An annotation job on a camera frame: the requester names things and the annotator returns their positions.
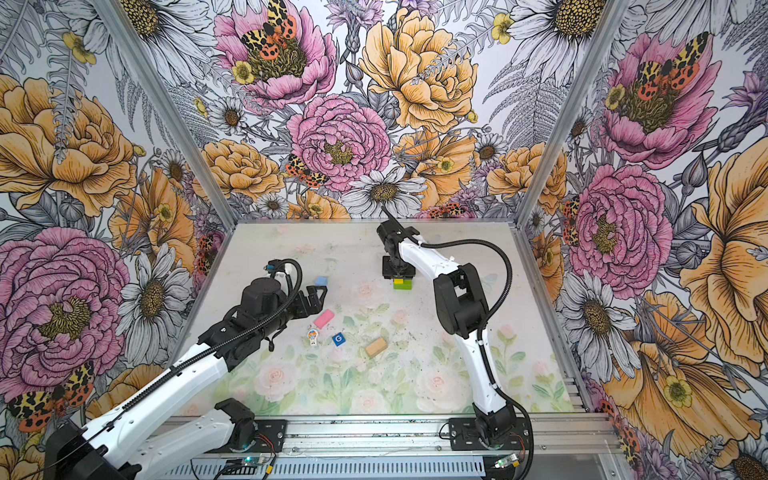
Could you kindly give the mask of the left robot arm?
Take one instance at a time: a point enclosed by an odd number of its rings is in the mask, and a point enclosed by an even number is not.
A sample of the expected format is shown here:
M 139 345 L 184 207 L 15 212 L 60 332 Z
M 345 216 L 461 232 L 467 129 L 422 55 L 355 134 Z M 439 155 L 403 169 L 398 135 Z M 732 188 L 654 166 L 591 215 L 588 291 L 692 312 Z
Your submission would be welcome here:
M 327 289 L 285 289 L 272 277 L 253 280 L 241 301 L 167 370 L 107 413 L 77 426 L 67 422 L 45 445 L 45 479 L 157 479 L 208 452 L 276 453 L 278 421 L 262 428 L 242 402 L 229 398 L 163 434 L 156 431 L 184 404 L 217 383 L 287 323 L 322 312 Z

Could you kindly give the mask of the pink rectangular block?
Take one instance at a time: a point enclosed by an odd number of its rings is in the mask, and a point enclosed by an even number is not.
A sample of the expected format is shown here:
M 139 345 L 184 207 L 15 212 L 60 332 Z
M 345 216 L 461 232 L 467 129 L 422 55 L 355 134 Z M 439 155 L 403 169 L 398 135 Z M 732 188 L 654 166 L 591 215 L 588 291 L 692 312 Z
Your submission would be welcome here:
M 335 313 L 330 309 L 326 309 L 315 318 L 313 325 L 318 330 L 323 329 L 334 319 L 334 317 Z

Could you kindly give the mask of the blue letter G cube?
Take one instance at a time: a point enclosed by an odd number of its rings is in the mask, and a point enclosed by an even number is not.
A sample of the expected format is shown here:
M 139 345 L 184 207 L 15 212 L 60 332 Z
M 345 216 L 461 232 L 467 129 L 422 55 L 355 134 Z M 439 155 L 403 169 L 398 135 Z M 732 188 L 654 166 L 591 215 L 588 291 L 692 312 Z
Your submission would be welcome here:
M 346 342 L 346 337 L 343 333 L 339 332 L 332 337 L 335 346 L 339 347 Z

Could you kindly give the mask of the aluminium front rail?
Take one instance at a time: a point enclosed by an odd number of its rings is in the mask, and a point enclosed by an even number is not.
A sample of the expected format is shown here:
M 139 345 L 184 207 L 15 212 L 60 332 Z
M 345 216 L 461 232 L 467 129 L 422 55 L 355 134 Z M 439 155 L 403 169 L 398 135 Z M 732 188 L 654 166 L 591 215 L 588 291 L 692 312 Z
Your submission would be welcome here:
M 289 416 L 257 417 L 255 420 L 286 420 L 283 456 L 345 457 L 385 455 L 476 454 L 608 454 L 620 450 L 619 439 L 604 414 L 543 413 L 530 417 L 531 451 L 453 451 L 444 415 L 404 416 Z M 164 432 L 141 438 L 137 422 L 109 431 L 104 442 L 108 459 L 122 464 L 155 455 L 176 466 L 188 458 L 222 446 L 234 430 L 223 413 L 182 418 L 166 423 Z

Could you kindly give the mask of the aluminium corner post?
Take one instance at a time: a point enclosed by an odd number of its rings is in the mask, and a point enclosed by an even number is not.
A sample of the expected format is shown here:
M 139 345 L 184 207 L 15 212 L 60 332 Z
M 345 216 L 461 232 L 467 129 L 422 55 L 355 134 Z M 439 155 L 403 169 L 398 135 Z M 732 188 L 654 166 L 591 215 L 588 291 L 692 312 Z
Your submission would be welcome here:
M 96 1 L 94 8 L 113 36 L 115 44 L 125 55 L 127 63 L 137 74 L 148 98 L 154 104 L 164 125 L 176 141 L 178 149 L 189 163 L 225 230 L 232 233 L 237 226 L 237 218 L 214 180 L 194 138 L 183 121 L 161 76 L 155 69 L 151 55 L 142 46 L 121 3 L 119 1 Z
M 563 144 L 579 113 L 581 104 L 586 98 L 588 89 L 593 84 L 604 58 L 610 51 L 628 6 L 629 2 L 624 0 L 606 3 L 585 58 L 575 72 L 573 84 L 546 142 L 538 169 L 522 197 L 522 204 L 514 219 L 516 227 L 522 228 L 531 217 L 533 208 L 537 205 L 546 186 L 547 178 L 555 168 Z

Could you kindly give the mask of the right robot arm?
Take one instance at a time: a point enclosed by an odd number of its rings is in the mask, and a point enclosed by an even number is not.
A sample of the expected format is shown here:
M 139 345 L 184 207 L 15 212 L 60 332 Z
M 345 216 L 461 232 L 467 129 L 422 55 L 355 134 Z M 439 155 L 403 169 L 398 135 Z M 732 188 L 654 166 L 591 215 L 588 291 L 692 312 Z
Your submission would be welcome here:
M 390 218 L 377 227 L 386 255 L 382 275 L 386 279 L 410 280 L 420 273 L 432 281 L 437 319 L 452 336 L 469 374 L 476 426 L 486 442 L 521 425 L 523 407 L 507 395 L 496 378 L 496 367 L 485 331 L 510 293 L 513 269 L 508 255 L 482 239 L 459 239 L 428 243 L 413 227 Z M 443 256 L 441 249 L 480 246 L 495 252 L 505 269 L 505 283 L 496 302 L 487 301 L 477 268 Z

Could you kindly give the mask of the left aluminium corner post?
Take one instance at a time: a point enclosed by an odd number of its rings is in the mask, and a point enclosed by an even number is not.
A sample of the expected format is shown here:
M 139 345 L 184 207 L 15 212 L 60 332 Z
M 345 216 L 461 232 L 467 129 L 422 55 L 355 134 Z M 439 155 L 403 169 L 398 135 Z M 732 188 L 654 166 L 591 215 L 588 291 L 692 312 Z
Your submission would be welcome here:
M 119 1 L 96 1 L 94 8 L 113 36 L 115 44 L 125 55 L 127 63 L 137 74 L 148 98 L 154 104 L 164 125 L 176 141 L 178 149 L 189 163 L 225 230 L 232 233 L 237 226 L 237 218 L 214 180 L 194 138 L 183 121 L 161 76 L 155 69 L 151 55 L 142 46 L 121 3 Z

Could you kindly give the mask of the green rectangular block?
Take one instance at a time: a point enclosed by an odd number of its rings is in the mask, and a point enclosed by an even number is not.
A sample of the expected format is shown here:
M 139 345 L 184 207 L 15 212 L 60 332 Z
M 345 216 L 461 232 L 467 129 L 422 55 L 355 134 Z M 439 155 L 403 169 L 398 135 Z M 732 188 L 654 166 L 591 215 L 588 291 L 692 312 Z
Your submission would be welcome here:
M 412 289 L 412 281 L 403 284 L 394 284 L 393 288 L 399 291 L 410 291 Z

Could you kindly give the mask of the natural wood rectangular block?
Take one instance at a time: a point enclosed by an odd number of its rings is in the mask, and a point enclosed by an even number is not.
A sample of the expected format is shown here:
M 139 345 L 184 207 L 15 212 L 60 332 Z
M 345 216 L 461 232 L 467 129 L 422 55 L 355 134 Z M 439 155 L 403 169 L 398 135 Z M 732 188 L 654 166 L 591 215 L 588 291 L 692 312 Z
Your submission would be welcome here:
M 388 342 L 385 338 L 379 337 L 365 347 L 366 355 L 369 358 L 375 358 L 388 348 Z

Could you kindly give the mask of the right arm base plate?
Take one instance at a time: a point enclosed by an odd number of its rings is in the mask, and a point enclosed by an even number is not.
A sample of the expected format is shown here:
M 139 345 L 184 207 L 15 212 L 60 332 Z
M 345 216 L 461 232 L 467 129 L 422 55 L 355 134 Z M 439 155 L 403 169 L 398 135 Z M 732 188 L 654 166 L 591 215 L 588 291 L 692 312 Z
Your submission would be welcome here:
M 453 451 L 531 451 L 532 428 L 522 417 L 515 420 L 453 417 L 447 421 Z

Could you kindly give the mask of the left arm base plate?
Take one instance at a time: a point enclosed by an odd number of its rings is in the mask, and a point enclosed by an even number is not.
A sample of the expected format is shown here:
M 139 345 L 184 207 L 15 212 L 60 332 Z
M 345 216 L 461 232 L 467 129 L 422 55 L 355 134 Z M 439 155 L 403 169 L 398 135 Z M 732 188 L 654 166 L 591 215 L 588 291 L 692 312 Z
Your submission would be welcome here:
M 280 453 L 286 437 L 286 420 L 239 421 L 225 443 L 208 453 Z

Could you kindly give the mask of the right aluminium corner post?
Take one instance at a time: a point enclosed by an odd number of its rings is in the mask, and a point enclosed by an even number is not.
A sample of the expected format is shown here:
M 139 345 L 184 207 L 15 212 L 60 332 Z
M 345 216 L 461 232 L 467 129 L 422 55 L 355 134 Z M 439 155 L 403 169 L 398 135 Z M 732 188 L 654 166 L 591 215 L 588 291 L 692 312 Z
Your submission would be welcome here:
M 533 208 L 537 205 L 546 186 L 547 178 L 555 168 L 563 144 L 579 113 L 581 104 L 586 98 L 588 89 L 593 84 L 604 58 L 610 51 L 628 6 L 629 2 L 624 0 L 606 3 L 585 58 L 575 72 L 573 84 L 546 142 L 538 169 L 522 197 L 522 204 L 514 219 L 516 227 L 522 228 L 531 217 Z

